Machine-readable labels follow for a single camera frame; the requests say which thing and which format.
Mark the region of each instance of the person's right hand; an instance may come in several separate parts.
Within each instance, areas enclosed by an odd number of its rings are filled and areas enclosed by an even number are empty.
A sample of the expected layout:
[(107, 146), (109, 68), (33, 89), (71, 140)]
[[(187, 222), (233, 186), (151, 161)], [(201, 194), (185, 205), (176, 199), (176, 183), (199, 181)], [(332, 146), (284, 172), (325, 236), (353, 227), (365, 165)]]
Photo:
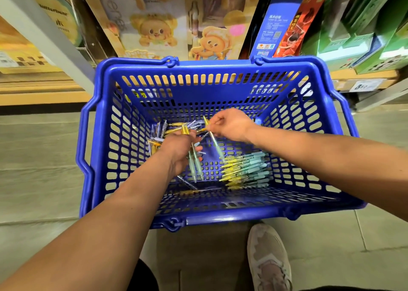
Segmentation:
[(243, 111), (228, 108), (216, 113), (210, 119), (207, 129), (232, 141), (248, 142), (248, 131), (253, 127), (256, 127), (255, 122)]

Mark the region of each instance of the pink circle on box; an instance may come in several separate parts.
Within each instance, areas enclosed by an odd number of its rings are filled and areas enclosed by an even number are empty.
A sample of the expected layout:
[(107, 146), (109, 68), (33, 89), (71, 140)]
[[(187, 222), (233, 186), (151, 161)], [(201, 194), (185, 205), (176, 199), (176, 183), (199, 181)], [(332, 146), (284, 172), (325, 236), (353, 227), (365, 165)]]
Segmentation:
[(229, 32), (231, 33), (232, 36), (242, 35), (245, 32), (245, 25), (244, 24), (232, 25), (229, 28)]

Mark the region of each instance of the beige shoe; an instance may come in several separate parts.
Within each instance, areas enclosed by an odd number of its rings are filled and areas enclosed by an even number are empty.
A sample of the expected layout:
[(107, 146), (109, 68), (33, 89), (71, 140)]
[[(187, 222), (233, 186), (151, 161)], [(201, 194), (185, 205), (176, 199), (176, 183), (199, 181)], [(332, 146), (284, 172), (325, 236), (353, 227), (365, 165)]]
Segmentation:
[(247, 252), (255, 291), (292, 290), (288, 254), (273, 227), (254, 225), (249, 232)]

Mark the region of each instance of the red package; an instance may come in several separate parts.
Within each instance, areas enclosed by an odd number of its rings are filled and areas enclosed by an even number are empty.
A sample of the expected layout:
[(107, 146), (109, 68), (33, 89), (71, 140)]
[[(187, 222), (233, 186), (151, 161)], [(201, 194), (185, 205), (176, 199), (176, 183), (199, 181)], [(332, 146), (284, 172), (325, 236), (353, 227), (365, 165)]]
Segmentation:
[(304, 34), (310, 27), (324, 0), (303, 0), (273, 57), (299, 55)]

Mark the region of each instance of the black pants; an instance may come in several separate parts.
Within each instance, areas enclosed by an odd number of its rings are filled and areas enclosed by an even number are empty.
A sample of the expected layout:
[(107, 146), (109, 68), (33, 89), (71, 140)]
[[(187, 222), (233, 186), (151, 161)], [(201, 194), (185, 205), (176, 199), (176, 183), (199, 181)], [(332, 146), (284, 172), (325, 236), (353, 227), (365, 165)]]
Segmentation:
[[(153, 272), (150, 268), (139, 259), (136, 264), (135, 271), (133, 272), (132, 279), (130, 280), (128, 291), (133, 290), (149, 290), (149, 291), (159, 291), (159, 286), (157, 280), (154, 277)], [(305, 291), (358, 291), (358, 290), (369, 290), (369, 291), (386, 291), (386, 290), (373, 290), (373, 289), (361, 289), (354, 287), (338, 287), (338, 286), (324, 286), (316, 289), (310, 289)]]

